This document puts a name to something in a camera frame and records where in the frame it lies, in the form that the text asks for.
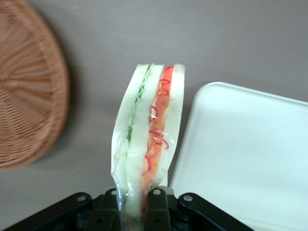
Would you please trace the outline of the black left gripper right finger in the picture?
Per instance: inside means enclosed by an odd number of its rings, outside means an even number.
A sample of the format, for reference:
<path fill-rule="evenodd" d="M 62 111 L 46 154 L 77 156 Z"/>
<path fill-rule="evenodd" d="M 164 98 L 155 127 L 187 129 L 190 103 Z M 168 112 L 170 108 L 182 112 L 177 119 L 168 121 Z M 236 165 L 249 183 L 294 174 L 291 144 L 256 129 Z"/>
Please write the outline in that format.
<path fill-rule="evenodd" d="M 195 193 L 178 198 L 156 188 L 147 197 L 145 231 L 251 231 L 252 228 Z"/>

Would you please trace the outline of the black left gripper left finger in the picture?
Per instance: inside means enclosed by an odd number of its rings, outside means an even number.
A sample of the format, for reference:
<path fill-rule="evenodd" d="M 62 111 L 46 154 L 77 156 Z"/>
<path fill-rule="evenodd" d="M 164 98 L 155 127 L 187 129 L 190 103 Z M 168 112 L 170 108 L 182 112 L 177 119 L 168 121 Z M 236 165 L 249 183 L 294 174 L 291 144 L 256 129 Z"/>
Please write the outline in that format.
<path fill-rule="evenodd" d="M 9 227 L 6 231 L 118 231 L 120 221 L 113 189 L 93 199 L 75 193 Z"/>

